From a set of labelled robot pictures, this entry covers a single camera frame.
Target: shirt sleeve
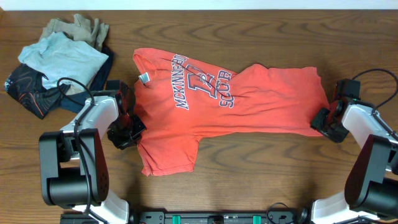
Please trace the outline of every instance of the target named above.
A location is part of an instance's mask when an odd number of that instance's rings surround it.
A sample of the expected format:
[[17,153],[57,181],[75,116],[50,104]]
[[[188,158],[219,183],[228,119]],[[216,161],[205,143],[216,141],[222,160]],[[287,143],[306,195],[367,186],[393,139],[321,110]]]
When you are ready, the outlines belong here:
[[138,151],[144,163],[142,173],[169,175],[193,172],[198,154],[199,137],[191,134],[143,138]]

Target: wooden table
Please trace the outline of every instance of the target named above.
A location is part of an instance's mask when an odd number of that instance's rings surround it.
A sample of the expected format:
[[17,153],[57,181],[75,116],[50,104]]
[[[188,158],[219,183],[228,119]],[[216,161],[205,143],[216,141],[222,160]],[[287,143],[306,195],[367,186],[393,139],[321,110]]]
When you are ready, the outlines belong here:
[[[51,18],[76,12],[4,12],[0,26],[0,80],[18,66],[22,47],[36,43]],[[334,84],[369,68],[398,72],[397,11],[85,11],[110,25],[106,44],[115,51],[109,79],[133,85],[139,72],[134,49],[153,47],[240,72],[266,67],[315,66],[329,99]],[[361,97],[380,103],[392,78],[361,77]],[[74,118],[55,110],[40,120],[0,87],[0,222],[57,223],[63,212],[44,204],[38,139]],[[380,111],[398,128],[398,99]],[[296,134],[231,134],[203,140],[193,173],[141,174],[135,147],[120,151],[103,139],[111,189],[134,208],[169,211],[265,210],[290,207],[342,191],[360,148]]]

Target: red t-shirt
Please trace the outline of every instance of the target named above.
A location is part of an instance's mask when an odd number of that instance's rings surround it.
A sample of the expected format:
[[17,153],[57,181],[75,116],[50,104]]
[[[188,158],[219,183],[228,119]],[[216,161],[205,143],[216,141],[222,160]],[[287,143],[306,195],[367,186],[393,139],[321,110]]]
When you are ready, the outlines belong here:
[[133,59],[146,83],[135,84],[135,114],[147,127],[138,151],[145,175],[191,172],[202,138],[229,133],[321,136],[311,120],[328,102],[315,67],[241,73],[157,49]]

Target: folded clothing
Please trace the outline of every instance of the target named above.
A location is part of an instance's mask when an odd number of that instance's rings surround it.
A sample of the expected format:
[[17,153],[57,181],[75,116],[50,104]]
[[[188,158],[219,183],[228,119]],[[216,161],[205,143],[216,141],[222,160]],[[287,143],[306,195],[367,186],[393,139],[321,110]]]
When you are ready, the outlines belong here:
[[80,14],[75,14],[73,17],[75,18],[75,23],[72,24],[63,22],[60,19],[51,19],[47,26],[43,28],[40,40],[49,37],[53,32],[64,32],[67,37],[75,41],[84,41],[100,52],[108,34],[109,25],[100,24],[100,20],[95,19],[94,27],[91,29],[91,21],[89,19]]
[[[107,55],[98,52],[86,42],[70,40],[62,32],[52,33],[37,44],[24,47],[18,59],[30,68],[44,73],[43,87],[57,86],[58,79],[68,77],[87,85],[98,72]],[[83,87],[64,80],[62,83],[83,91]]]
[[[94,76],[91,85],[88,88],[90,91],[102,90],[105,86],[106,79],[108,78],[111,71],[114,54],[107,46],[104,46],[102,48],[102,53],[106,54],[108,56],[108,59],[106,59],[105,63],[101,66],[97,74]],[[87,96],[88,93],[86,91],[83,91],[81,93],[69,95],[68,97],[84,105]],[[60,107],[62,109],[69,110],[75,113],[79,113],[81,109],[83,109],[82,105],[76,104],[75,102],[70,101],[68,98],[62,98],[60,102]]]
[[[42,86],[43,73],[26,64],[20,64],[7,78],[6,92],[22,106],[43,119],[47,113],[56,108],[62,99],[57,88],[46,90]],[[61,91],[67,91],[70,85],[61,84]]]
[[315,67],[241,73],[157,49],[137,49],[135,114],[147,129],[138,151],[145,175],[191,172],[202,138],[229,133],[321,136],[311,120],[328,102]]

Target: light blue cloth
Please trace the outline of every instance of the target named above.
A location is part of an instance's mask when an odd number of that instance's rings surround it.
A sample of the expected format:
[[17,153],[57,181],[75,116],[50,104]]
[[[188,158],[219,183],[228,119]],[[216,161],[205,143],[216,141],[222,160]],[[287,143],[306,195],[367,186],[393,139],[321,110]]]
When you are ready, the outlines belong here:
[[[18,59],[30,68],[44,73],[43,86],[46,89],[57,86],[58,79],[68,77],[89,84],[108,56],[95,50],[84,41],[73,41],[62,32],[52,33],[37,44],[24,47]],[[64,80],[84,90],[80,85]]]

